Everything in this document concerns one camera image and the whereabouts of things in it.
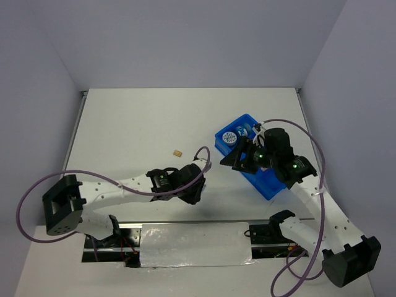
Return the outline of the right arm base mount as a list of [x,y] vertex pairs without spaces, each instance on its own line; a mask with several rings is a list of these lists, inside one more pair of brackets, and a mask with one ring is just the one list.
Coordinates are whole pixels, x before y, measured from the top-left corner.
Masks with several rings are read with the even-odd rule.
[[249,225],[244,232],[250,239],[253,259],[296,257],[303,252],[295,242],[278,235],[269,224]]

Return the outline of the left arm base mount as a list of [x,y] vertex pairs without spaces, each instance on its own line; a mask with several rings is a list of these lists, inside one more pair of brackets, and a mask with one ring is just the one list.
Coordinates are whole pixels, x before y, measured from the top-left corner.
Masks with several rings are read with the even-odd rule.
[[118,263],[123,267],[139,268],[142,225],[122,225],[121,237],[112,243],[104,243],[85,237],[82,263]]

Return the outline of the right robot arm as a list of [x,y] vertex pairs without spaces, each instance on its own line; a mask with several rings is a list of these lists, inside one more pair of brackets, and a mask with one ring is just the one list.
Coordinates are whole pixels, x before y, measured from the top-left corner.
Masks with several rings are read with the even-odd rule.
[[312,260],[321,262],[335,286],[342,288],[374,269],[381,251],[379,240],[364,235],[344,214],[309,160],[294,153],[284,129],[261,130],[253,139],[242,136],[220,164],[251,174],[259,168],[274,171],[319,223],[319,231],[284,210],[271,216],[270,237],[276,242],[290,239],[301,246]]

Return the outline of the tan small eraser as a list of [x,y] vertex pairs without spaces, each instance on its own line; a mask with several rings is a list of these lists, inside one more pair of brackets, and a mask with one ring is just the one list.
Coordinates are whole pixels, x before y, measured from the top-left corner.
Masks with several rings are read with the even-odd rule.
[[178,151],[178,150],[175,150],[175,151],[173,152],[173,155],[174,155],[174,156],[177,156],[177,157],[181,157],[182,152],[180,152],[180,151]]

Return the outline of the blue patterned jar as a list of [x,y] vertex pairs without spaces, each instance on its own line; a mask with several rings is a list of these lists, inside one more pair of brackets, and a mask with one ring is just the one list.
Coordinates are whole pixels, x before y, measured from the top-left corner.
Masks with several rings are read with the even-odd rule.
[[222,134],[222,141],[228,146],[232,147],[238,142],[238,135],[232,131],[226,131]]
[[248,123],[243,123],[243,124],[235,127],[235,132],[240,137],[242,137],[242,136],[248,137],[249,134],[252,132],[252,127]]

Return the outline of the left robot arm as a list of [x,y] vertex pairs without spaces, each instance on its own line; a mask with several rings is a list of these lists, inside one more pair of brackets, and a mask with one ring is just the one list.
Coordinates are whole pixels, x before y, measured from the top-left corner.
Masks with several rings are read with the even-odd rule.
[[204,172],[205,161],[196,159],[181,169],[154,169],[114,183],[78,181],[76,175],[66,175],[43,195],[46,233],[60,236],[75,231],[113,247],[122,237],[118,219],[112,213],[99,213],[100,209],[174,197],[195,205],[205,186]]

